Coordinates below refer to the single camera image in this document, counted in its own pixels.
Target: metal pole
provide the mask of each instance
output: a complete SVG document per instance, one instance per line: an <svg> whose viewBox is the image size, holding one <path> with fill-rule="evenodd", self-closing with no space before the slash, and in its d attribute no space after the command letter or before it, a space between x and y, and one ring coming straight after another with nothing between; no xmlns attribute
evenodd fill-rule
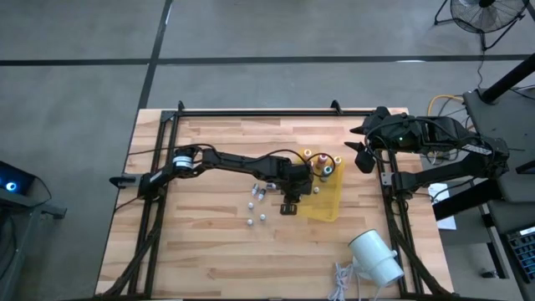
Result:
<svg viewBox="0 0 535 301"><path fill-rule="evenodd" d="M481 95L481 100L489 105L509 89L535 71L535 54L529 56L513 70L509 71L502 79L498 80Z"/></svg>

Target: white cable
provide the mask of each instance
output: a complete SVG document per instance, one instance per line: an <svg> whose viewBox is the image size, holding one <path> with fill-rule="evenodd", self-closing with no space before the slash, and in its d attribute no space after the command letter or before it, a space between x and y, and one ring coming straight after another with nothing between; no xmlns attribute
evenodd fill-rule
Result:
<svg viewBox="0 0 535 301"><path fill-rule="evenodd" d="M344 291L349 287L348 284L351 281L351 274L353 274L353 264L341 268L336 263L336 273L334 274L336 277L336 288L327 296L330 301L345 301Z"/></svg>
<svg viewBox="0 0 535 301"><path fill-rule="evenodd" d="M379 297L379 292L381 291L381 289L382 289L381 287L377 288L377 293L375 294L374 301L376 301L377 297Z"/></svg>
<svg viewBox="0 0 535 301"><path fill-rule="evenodd" d="M359 277L359 274L358 273L355 273L354 274L355 276L357 276L357 298L359 299L360 301L360 277Z"/></svg>

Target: white paper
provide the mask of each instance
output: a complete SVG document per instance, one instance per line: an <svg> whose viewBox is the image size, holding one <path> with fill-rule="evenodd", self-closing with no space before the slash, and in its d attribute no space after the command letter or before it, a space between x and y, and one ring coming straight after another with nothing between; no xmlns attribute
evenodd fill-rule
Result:
<svg viewBox="0 0 535 301"><path fill-rule="evenodd" d="M443 191L447 188L448 188L448 185L444 183L431 184L428 189L429 195L434 197L438 192ZM436 203L448 197L450 197L450 192L448 190L443 191L433 201L433 205L435 205ZM436 222L436 225L438 226L439 229L443 229L443 230L456 230L457 229L454 217L447 217L447 218L441 219L440 221Z"/></svg>

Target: black equipment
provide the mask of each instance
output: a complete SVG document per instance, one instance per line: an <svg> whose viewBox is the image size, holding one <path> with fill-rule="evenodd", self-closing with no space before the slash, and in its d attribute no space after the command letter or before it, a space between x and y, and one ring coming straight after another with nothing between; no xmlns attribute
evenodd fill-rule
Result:
<svg viewBox="0 0 535 301"><path fill-rule="evenodd" d="M432 151L464 150L469 154L460 162L418 173L396 172L386 177L397 196L411 197L422 186L447 181L461 176L495 179L508 171L509 150L503 139L485 137L465 130L450 117L414 117L405 113L391 115L385 107L364 119L351 130L365 135L364 144L345 142L358 152L355 164L364 173L370 173L376 160L382 160L376 150L428 154Z"/></svg>
<svg viewBox="0 0 535 301"><path fill-rule="evenodd" d="M194 162L200 153L202 159ZM297 214L295 204L299 203L301 195L309 195L312 192L313 173L309 164L292 164L290 159L281 156L250 158L219 152L214 148L202 149L198 145L186 145L175 150L171 164L141 177L138 196L154 198L159 190L174 178L197 177L210 169L241 172L260 181L276 184L284 194L284 203L280 210L282 215Z"/></svg>
<svg viewBox="0 0 535 301"><path fill-rule="evenodd" d="M509 252L517 259L515 264L523 271L526 283L535 280L535 227L508 233Z"/></svg>
<svg viewBox="0 0 535 301"><path fill-rule="evenodd" d="M521 20L522 14L529 4L528 0L450 0L451 18L438 20L438 15L446 5L445 0L435 15L435 25L445 22L455 22L460 28L470 33L478 33L481 38L481 50L487 51ZM494 43L487 47L485 33L492 33L499 29L507 29Z"/></svg>

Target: black robotic arm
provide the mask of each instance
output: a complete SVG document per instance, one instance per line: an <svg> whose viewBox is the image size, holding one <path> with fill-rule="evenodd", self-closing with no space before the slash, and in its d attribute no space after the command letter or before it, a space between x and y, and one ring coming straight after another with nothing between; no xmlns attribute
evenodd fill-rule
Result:
<svg viewBox="0 0 535 301"><path fill-rule="evenodd" d="M418 188L434 182L461 176L496 178L508 171L509 151L504 140L470 132L450 117L391 115L385 107L378 107L351 132L364 135L364 143L345 142L358 152L355 164L364 173L370 173L375 161L382 160L376 150L417 154L452 150L469 152L464 160L447 166L418 173L402 171L392 174L390 183L386 184L391 184L395 193L404 197L410 197Z"/></svg>
<svg viewBox="0 0 535 301"><path fill-rule="evenodd" d="M198 154L202 158L195 161ZM260 181L276 184L284 194L280 213L295 215L296 203L301 195L312 192L312 169L304 163L293 164L290 159L281 156L251 158L219 152L215 148L202 149L198 145L187 145L175 150L172 164L141 177L138 196L156 197L160 188L174 178L187 179L210 169L220 169L249 174Z"/></svg>

